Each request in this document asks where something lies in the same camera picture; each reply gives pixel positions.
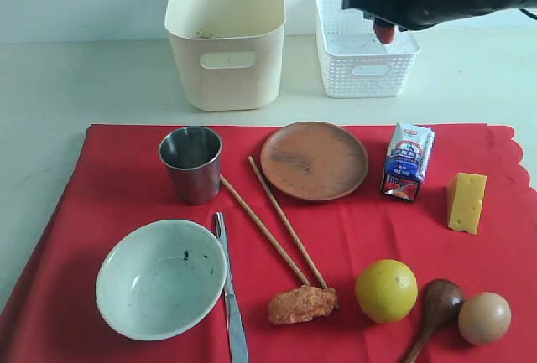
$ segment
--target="yellow cheese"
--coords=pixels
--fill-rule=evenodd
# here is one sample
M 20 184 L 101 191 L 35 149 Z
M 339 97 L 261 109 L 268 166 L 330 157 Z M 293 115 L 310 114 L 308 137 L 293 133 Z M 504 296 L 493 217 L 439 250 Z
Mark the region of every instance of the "yellow cheese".
M 459 173 L 447 186 L 447 226 L 477 234 L 487 176 Z

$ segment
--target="wooden spoon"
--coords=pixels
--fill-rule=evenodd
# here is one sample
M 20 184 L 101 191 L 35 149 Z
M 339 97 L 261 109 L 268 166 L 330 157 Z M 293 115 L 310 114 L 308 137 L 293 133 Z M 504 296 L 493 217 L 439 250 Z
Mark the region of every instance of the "wooden spoon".
M 445 279 L 435 279 L 427 284 L 423 298 L 421 331 L 404 363 L 414 363 L 436 331 L 456 323 L 463 303 L 464 293 L 455 283 Z

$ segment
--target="brown egg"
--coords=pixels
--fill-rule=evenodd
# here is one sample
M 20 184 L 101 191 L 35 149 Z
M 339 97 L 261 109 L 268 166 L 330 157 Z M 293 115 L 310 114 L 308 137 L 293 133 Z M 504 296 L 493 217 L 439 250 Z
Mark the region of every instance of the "brown egg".
M 484 292 L 469 298 L 459 313 L 459 331 L 474 345 L 502 338 L 511 324 L 511 308 L 496 293 Z

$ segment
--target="basket handle hole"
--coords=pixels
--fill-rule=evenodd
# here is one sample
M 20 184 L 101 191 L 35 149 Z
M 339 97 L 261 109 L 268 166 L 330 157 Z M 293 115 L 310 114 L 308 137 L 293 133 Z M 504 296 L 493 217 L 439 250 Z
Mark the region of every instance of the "basket handle hole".
M 255 52 L 227 51 L 223 53 L 205 53 L 200 57 L 200 63 L 203 68 L 208 70 L 250 68 L 255 65 Z
M 355 76 L 386 75 L 389 73 L 387 65 L 357 65 L 352 69 Z

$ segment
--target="fried chicken piece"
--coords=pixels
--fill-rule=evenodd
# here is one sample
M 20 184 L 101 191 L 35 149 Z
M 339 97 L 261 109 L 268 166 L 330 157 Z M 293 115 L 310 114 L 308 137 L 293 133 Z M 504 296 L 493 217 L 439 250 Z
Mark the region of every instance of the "fried chicken piece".
M 268 304 L 268 320 L 274 325 L 303 323 L 330 315 L 336 305 L 336 290 L 303 285 L 274 296 Z

